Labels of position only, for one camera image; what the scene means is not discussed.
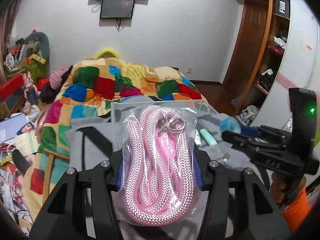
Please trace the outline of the right orange sleeve forearm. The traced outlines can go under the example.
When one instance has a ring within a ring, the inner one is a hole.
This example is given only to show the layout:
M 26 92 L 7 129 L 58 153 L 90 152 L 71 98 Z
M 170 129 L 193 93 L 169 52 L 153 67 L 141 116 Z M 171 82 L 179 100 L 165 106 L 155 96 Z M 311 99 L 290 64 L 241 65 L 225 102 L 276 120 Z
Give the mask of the right orange sleeve forearm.
M 281 213 L 284 216 L 290 231 L 294 232 L 307 217 L 310 210 L 311 206 L 308 202 L 306 190 L 303 189 L 298 197 Z

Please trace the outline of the right hand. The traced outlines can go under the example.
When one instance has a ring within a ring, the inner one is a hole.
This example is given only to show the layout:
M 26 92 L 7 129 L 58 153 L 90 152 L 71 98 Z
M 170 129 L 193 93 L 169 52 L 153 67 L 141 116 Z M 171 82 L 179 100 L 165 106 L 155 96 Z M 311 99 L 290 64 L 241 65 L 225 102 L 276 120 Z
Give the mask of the right hand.
M 305 185 L 306 178 L 303 177 L 300 181 L 300 184 L 296 188 L 297 195 L 299 195 L 304 190 Z M 285 187 L 286 184 L 284 182 L 284 176 L 281 173 L 273 172 L 270 194 L 277 204 L 281 203 L 285 197 Z

